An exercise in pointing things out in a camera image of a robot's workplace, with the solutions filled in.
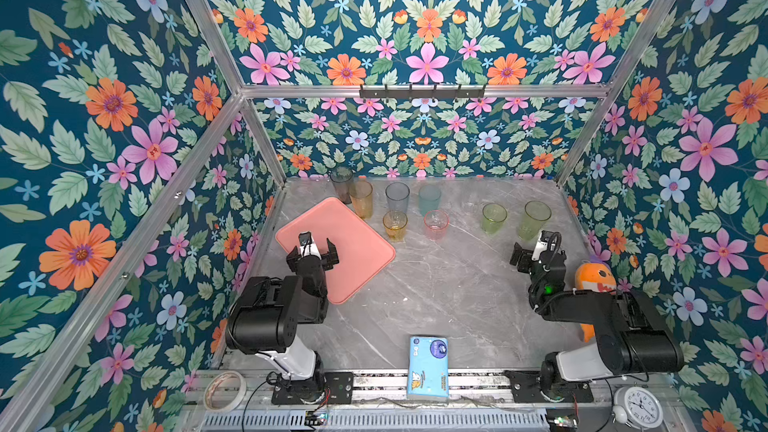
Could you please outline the blue-grey tall glass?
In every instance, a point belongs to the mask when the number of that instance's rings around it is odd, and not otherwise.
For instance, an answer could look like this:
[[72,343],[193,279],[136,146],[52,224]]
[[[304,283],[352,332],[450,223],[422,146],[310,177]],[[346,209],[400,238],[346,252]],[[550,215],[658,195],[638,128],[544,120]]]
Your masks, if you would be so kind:
[[385,189],[388,210],[406,214],[408,211],[410,188],[403,182],[392,182]]

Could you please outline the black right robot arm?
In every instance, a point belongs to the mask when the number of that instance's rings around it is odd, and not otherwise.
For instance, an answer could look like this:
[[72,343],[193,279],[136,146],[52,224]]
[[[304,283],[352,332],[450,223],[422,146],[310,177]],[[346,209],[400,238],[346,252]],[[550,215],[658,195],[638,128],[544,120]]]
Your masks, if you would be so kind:
[[571,351],[548,354],[538,374],[542,393],[633,374],[676,373],[684,366],[680,342],[643,292],[566,288],[562,235],[543,231],[531,249],[516,243],[510,264],[530,278],[528,303],[547,322],[585,324],[594,335]]

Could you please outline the pink plastic tray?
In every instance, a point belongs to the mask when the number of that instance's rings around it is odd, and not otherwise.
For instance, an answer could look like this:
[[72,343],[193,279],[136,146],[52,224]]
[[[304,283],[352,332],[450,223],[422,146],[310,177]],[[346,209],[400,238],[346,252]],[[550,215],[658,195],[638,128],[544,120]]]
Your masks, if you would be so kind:
[[395,248],[339,199],[322,200],[276,232],[284,251],[299,245],[298,236],[310,232],[320,250],[332,242],[339,263],[326,272],[328,300],[341,305],[390,264]]

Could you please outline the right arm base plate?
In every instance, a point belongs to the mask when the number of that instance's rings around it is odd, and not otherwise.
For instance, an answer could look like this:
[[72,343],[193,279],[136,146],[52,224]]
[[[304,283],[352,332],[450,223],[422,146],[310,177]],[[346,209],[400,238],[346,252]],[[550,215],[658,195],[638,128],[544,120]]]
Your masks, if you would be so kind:
[[504,370],[502,374],[510,382],[515,403],[593,403],[594,396],[588,382],[555,380],[542,382],[537,371]]

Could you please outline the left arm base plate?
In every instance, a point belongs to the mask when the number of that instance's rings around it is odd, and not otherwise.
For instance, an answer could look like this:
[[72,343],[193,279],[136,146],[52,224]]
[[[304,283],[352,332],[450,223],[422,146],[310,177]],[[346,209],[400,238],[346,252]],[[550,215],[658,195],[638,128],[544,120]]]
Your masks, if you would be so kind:
[[352,403],[354,374],[352,372],[323,372],[305,380],[285,381],[274,386],[272,405],[321,404],[349,405]]

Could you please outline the amber tall glass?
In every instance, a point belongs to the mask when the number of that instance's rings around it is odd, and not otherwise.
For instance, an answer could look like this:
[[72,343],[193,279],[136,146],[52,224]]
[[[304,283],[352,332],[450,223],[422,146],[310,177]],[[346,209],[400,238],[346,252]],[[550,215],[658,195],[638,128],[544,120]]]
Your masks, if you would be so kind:
[[368,220],[373,215],[373,192],[373,185],[365,180],[356,180],[349,188],[354,212],[363,220]]

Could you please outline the dark grey tall glass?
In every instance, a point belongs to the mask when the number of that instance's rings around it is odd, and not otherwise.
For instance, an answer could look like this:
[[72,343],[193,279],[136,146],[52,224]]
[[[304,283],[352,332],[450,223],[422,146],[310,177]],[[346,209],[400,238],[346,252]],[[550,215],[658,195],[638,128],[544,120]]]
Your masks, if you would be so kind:
[[352,184],[353,172],[345,165],[337,165],[329,172],[329,178],[338,198],[344,204],[351,203],[350,186]]

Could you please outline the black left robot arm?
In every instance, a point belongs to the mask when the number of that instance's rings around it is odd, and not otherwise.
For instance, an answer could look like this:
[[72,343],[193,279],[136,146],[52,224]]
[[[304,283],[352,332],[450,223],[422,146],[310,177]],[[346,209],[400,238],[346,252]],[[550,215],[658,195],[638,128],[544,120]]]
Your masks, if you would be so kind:
[[329,307],[326,272],[339,263],[335,244],[322,252],[311,232],[298,235],[286,256],[291,274],[250,278],[231,308],[224,333],[226,346],[272,364],[280,376],[319,386],[322,360],[297,335],[300,325],[321,324]]

